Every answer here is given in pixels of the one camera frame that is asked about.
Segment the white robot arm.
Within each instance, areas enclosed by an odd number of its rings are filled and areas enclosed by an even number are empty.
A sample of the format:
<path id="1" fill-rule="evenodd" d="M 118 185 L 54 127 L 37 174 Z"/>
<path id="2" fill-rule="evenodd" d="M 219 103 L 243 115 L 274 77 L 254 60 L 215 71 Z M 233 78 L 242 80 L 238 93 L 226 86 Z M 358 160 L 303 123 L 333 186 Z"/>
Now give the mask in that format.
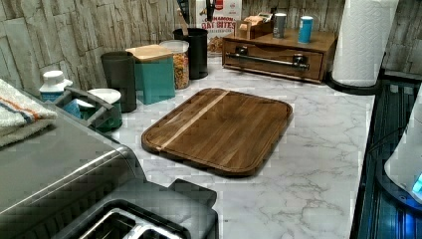
<path id="1" fill-rule="evenodd" d="M 409 123 L 392 155 L 384 164 L 387 176 L 421 203 L 422 93 L 418 91 Z"/>

